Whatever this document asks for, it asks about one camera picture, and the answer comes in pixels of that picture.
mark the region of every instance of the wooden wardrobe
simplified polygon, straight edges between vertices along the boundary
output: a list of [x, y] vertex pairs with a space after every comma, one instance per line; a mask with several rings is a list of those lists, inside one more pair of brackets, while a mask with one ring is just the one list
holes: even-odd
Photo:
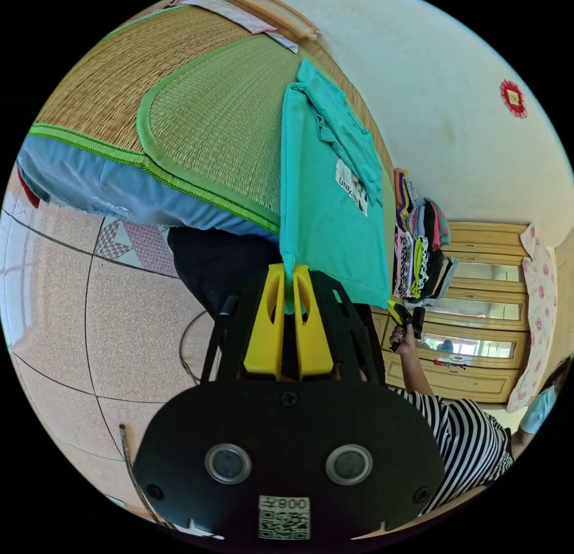
[[[445, 255], [460, 262], [445, 296], [426, 307], [417, 349], [435, 394], [505, 404], [530, 346], [528, 292], [520, 235], [527, 225], [451, 222]], [[389, 385], [404, 386], [401, 360], [390, 350], [395, 323], [372, 309]], [[445, 340], [454, 352], [437, 350]]]

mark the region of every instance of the black trousers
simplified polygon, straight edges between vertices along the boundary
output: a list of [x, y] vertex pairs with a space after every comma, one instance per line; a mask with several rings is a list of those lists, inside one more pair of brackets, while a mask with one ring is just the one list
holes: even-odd
[[[239, 236], [218, 229], [203, 231], [191, 227], [172, 227], [167, 244], [173, 252], [175, 270], [191, 294], [215, 319], [229, 295], [239, 291], [245, 280], [269, 265], [282, 263], [279, 249], [257, 236]], [[373, 360], [380, 384], [384, 384], [384, 362], [371, 308], [355, 303], [355, 309], [367, 328]], [[297, 375], [295, 321], [285, 317], [283, 374]]]

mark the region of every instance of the striped shirt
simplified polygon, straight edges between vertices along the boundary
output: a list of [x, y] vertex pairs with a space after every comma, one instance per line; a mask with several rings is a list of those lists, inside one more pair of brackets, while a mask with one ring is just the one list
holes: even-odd
[[388, 388], [426, 418], [441, 452], [444, 477], [421, 514], [471, 488], [494, 482], [513, 465], [510, 430], [476, 402], [463, 398], [445, 404], [441, 397]]

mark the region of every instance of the qr code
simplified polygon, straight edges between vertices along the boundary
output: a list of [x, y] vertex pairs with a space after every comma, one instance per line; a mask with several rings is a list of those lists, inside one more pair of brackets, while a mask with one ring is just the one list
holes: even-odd
[[260, 497], [259, 538], [308, 540], [309, 521], [308, 498]]

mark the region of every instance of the stack of clothes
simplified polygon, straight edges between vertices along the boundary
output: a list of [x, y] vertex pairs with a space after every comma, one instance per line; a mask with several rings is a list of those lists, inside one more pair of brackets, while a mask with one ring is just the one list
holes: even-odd
[[450, 243], [447, 219], [431, 199], [419, 199], [406, 171], [395, 169], [395, 296], [429, 305], [446, 293], [458, 260], [441, 247]]

